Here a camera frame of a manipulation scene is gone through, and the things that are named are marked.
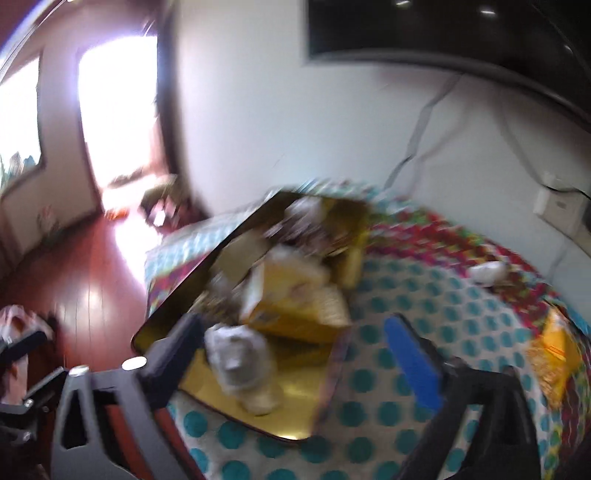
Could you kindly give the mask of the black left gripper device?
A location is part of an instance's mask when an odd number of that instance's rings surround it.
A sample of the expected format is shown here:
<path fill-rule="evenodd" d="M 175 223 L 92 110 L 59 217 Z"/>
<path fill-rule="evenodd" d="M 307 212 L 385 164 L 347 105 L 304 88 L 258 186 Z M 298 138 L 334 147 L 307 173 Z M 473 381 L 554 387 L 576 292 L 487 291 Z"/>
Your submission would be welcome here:
<path fill-rule="evenodd" d="M 49 430 L 67 370 L 42 330 L 1 342 L 1 477 L 47 479 Z"/>

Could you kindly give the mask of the brown chocolate snack bag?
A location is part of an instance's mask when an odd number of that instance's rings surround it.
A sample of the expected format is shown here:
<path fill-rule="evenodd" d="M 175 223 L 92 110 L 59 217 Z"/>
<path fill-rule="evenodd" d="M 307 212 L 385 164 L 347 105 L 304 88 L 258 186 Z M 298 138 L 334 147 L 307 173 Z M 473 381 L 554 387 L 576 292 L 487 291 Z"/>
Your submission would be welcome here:
<path fill-rule="evenodd" d="M 283 219 L 264 232 L 273 244 L 301 250 L 318 258 L 345 254 L 360 243 L 366 229 L 367 205 L 325 196 L 303 196 L 287 206 Z"/>

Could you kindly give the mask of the gold tin box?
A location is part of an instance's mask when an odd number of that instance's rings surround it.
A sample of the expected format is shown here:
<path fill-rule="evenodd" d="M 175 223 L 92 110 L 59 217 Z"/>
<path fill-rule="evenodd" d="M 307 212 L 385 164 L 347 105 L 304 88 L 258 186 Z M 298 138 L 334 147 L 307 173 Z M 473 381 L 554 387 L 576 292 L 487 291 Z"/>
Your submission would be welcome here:
<path fill-rule="evenodd" d="M 263 202 L 209 251 L 153 310 L 131 339 L 132 349 L 144 355 L 151 345 L 167 336 L 186 313 L 198 294 L 204 292 L 211 277 L 211 267 L 222 248 L 249 231 L 270 229 L 286 216 L 287 208 L 301 199 L 301 194 L 280 191 Z M 352 244 L 345 252 L 329 260 L 331 279 L 342 295 L 349 297 L 359 283 L 363 256 L 369 238 L 370 207 L 366 202 L 328 197 L 329 222 L 352 234 Z M 224 394 L 205 361 L 204 348 L 198 348 L 179 390 L 201 405 L 254 431 L 287 443 L 301 443 L 315 435 L 322 412 L 335 392 L 339 372 L 349 345 L 349 330 L 337 333 L 305 320 L 300 313 L 281 313 L 256 301 L 247 305 L 252 328 L 266 338 L 276 363 L 276 385 L 280 387 L 280 407 L 270 414 L 256 416 Z"/>

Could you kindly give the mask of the crumpled white tissue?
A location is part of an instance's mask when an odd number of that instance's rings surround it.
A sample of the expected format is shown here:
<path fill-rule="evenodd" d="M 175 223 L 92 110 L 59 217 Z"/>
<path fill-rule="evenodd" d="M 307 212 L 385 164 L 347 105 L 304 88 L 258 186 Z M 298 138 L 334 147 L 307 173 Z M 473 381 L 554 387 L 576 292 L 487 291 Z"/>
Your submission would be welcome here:
<path fill-rule="evenodd" d="M 246 412 L 263 416 L 280 406 L 276 363 L 263 335 L 245 325 L 219 323 L 205 331 L 204 347 L 221 390 Z"/>

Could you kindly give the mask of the white wall socket plate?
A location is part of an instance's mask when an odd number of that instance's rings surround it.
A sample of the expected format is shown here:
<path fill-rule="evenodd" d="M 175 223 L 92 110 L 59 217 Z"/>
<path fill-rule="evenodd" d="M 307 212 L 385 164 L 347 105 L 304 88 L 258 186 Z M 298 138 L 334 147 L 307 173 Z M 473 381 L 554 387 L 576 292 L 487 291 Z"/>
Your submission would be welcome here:
<path fill-rule="evenodd" d="M 556 175 L 542 174 L 544 187 L 538 190 L 533 212 L 541 220 L 569 238 L 574 238 L 582 225 L 589 199 L 580 191 L 572 192 Z"/>

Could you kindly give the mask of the black wall television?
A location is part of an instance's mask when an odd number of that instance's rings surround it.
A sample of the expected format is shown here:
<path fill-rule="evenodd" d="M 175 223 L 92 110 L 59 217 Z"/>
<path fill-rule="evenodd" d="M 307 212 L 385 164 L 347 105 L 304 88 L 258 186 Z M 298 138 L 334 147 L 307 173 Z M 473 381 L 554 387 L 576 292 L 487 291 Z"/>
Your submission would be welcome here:
<path fill-rule="evenodd" d="M 587 1 L 308 1 L 308 56 L 495 81 L 590 127 Z"/>

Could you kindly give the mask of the colourful polka dot cloth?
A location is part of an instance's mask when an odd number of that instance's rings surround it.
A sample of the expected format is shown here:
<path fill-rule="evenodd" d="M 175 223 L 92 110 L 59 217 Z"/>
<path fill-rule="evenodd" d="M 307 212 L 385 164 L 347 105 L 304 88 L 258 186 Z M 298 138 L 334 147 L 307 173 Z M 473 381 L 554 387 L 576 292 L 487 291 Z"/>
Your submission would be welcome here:
<path fill-rule="evenodd" d="M 391 479 L 417 445 L 432 412 L 422 407 L 386 344 L 384 323 L 405 315 L 447 357 L 485 371 L 514 367 L 533 421 L 546 479 L 584 452 L 590 437 L 590 327 L 522 257 L 445 217 L 380 189 L 311 181 L 304 193 L 366 201 L 370 240 L 351 306 L 353 329 L 335 395 L 315 435 L 290 447 L 200 406 L 183 394 L 169 411 L 209 479 Z M 470 267 L 502 261 L 506 279 L 490 288 Z M 560 409 L 544 397 L 527 348 L 548 305 L 570 321 L 582 363 Z"/>

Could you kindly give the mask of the white crumpled paper ball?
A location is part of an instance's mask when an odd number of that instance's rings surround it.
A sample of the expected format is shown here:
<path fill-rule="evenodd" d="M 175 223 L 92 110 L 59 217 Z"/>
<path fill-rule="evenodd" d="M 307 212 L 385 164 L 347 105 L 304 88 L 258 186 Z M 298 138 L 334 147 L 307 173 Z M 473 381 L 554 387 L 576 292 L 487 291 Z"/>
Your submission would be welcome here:
<path fill-rule="evenodd" d="M 467 270 L 468 278 L 475 284 L 490 288 L 504 281 L 508 275 L 508 267 L 502 261 L 488 261 Z"/>

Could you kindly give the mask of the yellow snack bag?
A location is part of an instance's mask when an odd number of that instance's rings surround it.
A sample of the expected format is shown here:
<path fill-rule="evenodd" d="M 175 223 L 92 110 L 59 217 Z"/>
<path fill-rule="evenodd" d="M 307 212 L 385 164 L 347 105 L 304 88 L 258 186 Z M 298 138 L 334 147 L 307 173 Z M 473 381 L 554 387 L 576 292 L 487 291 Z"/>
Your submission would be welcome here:
<path fill-rule="evenodd" d="M 553 304 L 548 305 L 542 333 L 529 343 L 527 355 L 541 391 L 553 409 L 560 409 L 571 376 L 582 363 L 569 319 Z"/>

